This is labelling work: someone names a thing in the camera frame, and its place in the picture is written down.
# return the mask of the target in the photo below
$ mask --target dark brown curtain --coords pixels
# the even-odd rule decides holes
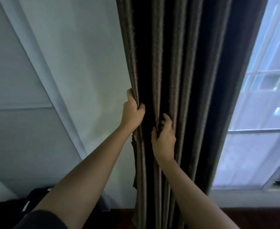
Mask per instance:
[[[183,228],[151,130],[173,120],[175,159],[208,194],[267,0],[116,0],[134,97],[138,229]]]

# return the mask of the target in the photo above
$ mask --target wooden floor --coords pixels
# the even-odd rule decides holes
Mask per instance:
[[[280,208],[227,208],[223,211],[241,229],[280,229]],[[98,223],[97,228],[134,229],[132,215],[132,209],[97,213],[86,222],[84,228],[93,228],[92,225]]]

